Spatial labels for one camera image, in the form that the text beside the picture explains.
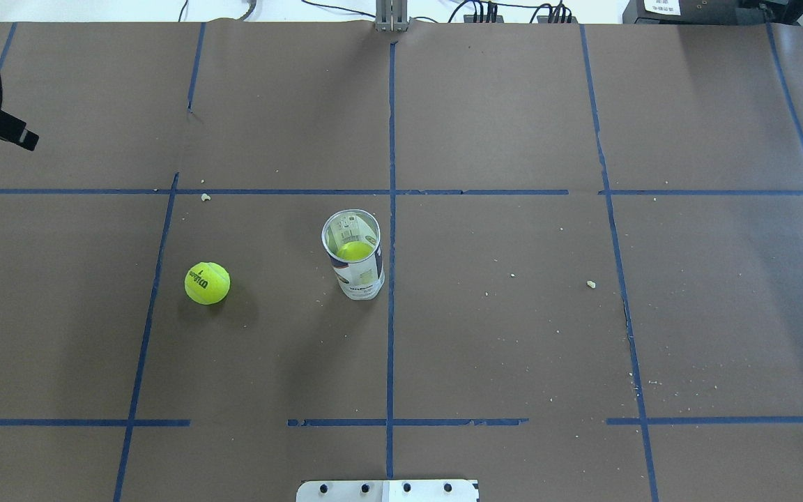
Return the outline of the yellow tennis ball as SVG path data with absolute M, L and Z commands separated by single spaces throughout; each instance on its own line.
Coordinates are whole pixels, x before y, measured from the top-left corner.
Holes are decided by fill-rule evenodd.
M 214 305 L 227 297 L 231 276 L 213 261 L 201 261 L 185 274 L 183 286 L 188 298 L 199 305 Z

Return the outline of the tennis ball inside can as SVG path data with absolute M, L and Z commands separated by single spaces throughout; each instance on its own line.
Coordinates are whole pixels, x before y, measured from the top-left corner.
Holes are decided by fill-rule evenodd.
M 353 261 L 362 261 L 367 259 L 373 251 L 374 247 L 369 242 L 353 241 L 341 245 L 335 254 L 337 255 L 339 261 L 353 263 Z

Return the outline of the clear tennis ball can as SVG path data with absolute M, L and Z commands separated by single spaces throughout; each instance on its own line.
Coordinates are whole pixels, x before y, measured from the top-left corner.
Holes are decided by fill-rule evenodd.
M 347 298 L 371 300 L 382 289 L 381 238 L 375 216 L 361 209 L 341 210 L 326 220 L 321 230 L 322 246 Z

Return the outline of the aluminium frame post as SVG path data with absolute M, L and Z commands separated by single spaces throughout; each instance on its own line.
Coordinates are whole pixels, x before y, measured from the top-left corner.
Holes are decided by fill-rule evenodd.
M 377 32 L 404 32 L 410 29 L 407 0 L 376 0 L 375 29 Z

